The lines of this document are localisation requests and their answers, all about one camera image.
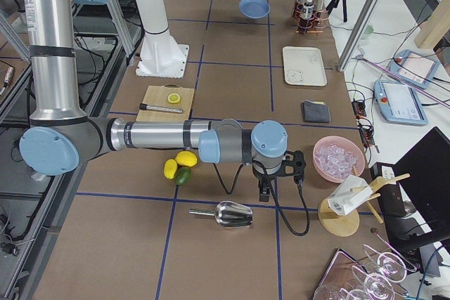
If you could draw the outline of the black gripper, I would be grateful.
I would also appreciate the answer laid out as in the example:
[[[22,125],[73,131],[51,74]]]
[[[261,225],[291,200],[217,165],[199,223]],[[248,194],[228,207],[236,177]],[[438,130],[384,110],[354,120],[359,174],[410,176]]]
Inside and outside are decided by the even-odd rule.
[[[253,164],[252,172],[258,179],[259,201],[268,202],[271,196],[271,188],[273,187],[273,181],[276,178],[276,170],[266,169],[266,173],[264,173],[264,170],[263,168],[261,168],[261,166]]]

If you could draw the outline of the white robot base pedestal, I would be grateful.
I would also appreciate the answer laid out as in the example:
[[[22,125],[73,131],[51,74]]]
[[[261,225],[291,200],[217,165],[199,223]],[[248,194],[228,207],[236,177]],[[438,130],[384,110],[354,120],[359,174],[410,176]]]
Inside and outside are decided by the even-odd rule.
[[[189,46],[178,44],[169,31],[163,0],[136,0],[145,32],[136,74],[140,77],[182,78]]]

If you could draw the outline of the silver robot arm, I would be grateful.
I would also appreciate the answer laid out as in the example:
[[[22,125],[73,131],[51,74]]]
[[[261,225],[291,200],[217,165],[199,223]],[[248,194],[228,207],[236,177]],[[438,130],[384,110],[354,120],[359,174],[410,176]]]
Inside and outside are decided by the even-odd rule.
[[[36,108],[20,139],[24,161],[35,171],[57,176],[110,151],[125,148],[191,148],[206,163],[252,165],[259,198],[285,175],[288,135],[275,121],[243,129],[220,122],[127,122],[89,117],[80,107],[74,47],[74,0],[24,0]]]

